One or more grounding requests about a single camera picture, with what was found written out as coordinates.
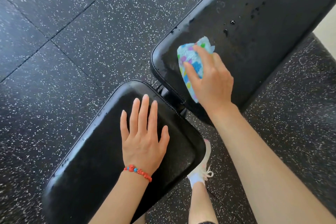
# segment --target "padded cushion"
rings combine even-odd
[[[123,171],[120,115],[130,116],[133,100],[149,95],[158,103],[158,133],[168,125],[166,155],[153,174],[133,221],[193,170],[203,159],[199,132],[149,85],[132,80],[120,85],[49,179],[43,210],[51,224],[84,224],[103,203]]]
[[[241,110],[254,92],[335,0],[201,0],[154,49],[155,77],[185,107],[210,124],[190,97],[177,61],[177,48],[207,36],[234,77],[232,101]]]

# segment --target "cleaning cloth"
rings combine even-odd
[[[199,45],[200,47],[204,48],[208,53],[213,53],[215,50],[214,46],[211,46],[209,39],[204,36],[201,39],[197,41],[196,44],[184,44],[181,45],[177,49],[177,58],[178,58],[178,65],[180,67],[180,72],[183,77],[183,81],[185,85],[187,86],[187,89],[190,93],[191,98],[198,103],[197,97],[195,95],[195,92],[193,90],[193,87],[191,86],[191,83],[189,81],[189,78],[186,73],[186,69],[184,68],[183,62],[188,62],[190,63],[196,73],[198,74],[199,78],[203,78],[203,65],[200,56],[198,55],[197,52],[194,51],[193,46],[194,45]]]

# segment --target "colorful cloth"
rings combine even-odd
[[[210,54],[213,53],[215,50],[215,47],[211,46],[209,39],[206,36],[199,39],[196,44],[204,48]],[[193,49],[193,46],[196,44],[192,43],[192,44],[181,45],[177,49],[177,59],[178,59],[178,65],[180,67],[180,72],[181,72],[183,81],[185,85],[187,86],[190,96],[196,103],[198,103],[198,99],[196,98],[193,87],[191,86],[191,83],[187,76],[186,69],[184,68],[184,65],[183,65],[183,62],[190,63],[194,67],[196,73],[198,74],[198,77],[201,79],[203,78],[203,65],[202,65],[201,58],[199,57],[198,53],[195,52]]]

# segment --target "left hand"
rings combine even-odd
[[[153,101],[147,124],[149,97],[145,94],[140,100],[136,98],[133,102],[132,113],[127,128],[127,113],[123,110],[120,117],[120,130],[122,138],[123,159],[125,166],[133,164],[142,169],[150,176],[160,166],[163,156],[166,153],[169,142],[168,127],[162,128],[161,139],[158,141],[157,119],[158,104]]]

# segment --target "bracelet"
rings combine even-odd
[[[130,172],[135,172],[139,175],[143,175],[145,177],[145,179],[149,180],[149,182],[152,181],[152,178],[146,172],[142,171],[141,169],[136,168],[134,165],[129,165],[129,166],[125,167],[124,171],[126,171],[126,170],[128,170]]]

